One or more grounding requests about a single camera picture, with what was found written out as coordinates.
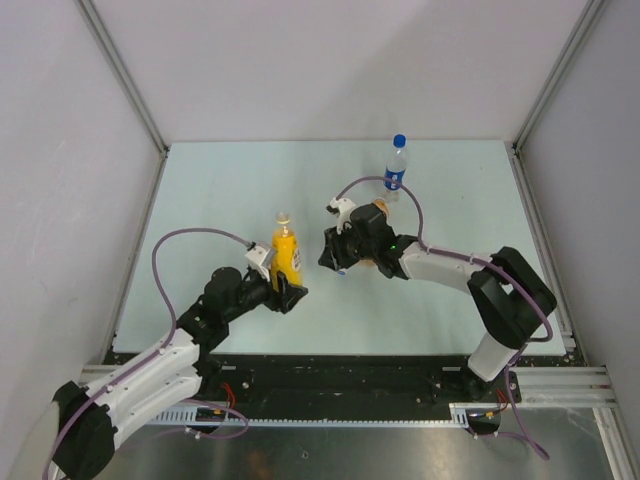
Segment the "yellow juice bottle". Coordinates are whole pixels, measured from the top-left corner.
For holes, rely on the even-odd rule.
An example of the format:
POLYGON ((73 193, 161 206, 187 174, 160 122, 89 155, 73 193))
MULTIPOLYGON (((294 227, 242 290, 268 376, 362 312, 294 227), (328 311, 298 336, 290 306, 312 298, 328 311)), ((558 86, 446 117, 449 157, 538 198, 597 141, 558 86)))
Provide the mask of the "yellow juice bottle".
POLYGON ((271 263, 271 278, 275 289, 278 289, 278 274, 285 275, 292 285, 302 286, 302 259, 297 237, 291 226, 288 213, 279 212, 276 216, 277 227, 272 235, 272 248, 275 256, 271 263))

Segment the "orange Pocari Sweat bottle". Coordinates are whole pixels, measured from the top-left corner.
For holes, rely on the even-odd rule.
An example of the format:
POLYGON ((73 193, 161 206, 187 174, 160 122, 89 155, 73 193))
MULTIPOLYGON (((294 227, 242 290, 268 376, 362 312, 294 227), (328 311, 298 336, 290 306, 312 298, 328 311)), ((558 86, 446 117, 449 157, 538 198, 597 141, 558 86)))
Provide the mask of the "orange Pocari Sweat bottle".
MULTIPOLYGON (((390 211, 389 211, 389 208, 388 208, 388 205, 387 205, 386 201, 382 197, 375 198, 372 201, 372 203, 374 205, 376 205, 382 211, 382 213, 384 214, 384 217, 386 219, 389 218, 390 211)), ((363 266, 363 267, 366 267, 366 268, 369 268, 369 267, 374 267, 375 263, 372 260, 362 260, 359 263, 359 265, 363 266)))

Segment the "clear Pepsi bottle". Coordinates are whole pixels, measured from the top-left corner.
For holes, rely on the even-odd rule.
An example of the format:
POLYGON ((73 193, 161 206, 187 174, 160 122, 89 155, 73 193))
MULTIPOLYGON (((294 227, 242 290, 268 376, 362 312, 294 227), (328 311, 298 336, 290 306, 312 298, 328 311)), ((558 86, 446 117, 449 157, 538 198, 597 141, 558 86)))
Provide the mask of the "clear Pepsi bottle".
POLYGON ((401 191, 400 185, 409 163, 407 139, 404 134, 396 134, 392 140, 392 154, 384 171, 384 199, 387 202, 398 200, 401 191))

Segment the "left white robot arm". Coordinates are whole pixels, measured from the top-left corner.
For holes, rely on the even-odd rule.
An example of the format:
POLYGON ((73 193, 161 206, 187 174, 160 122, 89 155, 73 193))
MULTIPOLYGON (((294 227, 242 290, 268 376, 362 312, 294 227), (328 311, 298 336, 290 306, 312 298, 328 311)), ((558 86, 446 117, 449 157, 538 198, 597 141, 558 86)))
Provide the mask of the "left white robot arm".
POLYGON ((286 314, 307 293, 284 274, 266 280, 253 268, 215 270, 157 344, 97 381, 84 387, 69 381, 56 391, 52 463, 69 479, 95 478, 135 431, 166 408, 219 392, 221 376, 207 357, 228 337, 232 321, 259 306, 286 314))

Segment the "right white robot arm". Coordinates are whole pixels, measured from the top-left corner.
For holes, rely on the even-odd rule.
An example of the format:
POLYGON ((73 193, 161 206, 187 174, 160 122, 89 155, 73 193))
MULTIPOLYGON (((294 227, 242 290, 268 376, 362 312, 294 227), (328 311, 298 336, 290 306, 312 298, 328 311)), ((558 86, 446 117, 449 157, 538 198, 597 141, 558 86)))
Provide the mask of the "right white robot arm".
POLYGON ((503 247, 474 256, 427 247, 416 236, 398 235, 374 203, 355 205, 333 199, 327 211, 337 219, 325 230, 319 265, 343 272, 363 261, 387 278, 430 281, 471 296, 485 334, 454 379, 473 401, 497 389, 497 378, 548 325, 557 300, 521 253, 503 247))

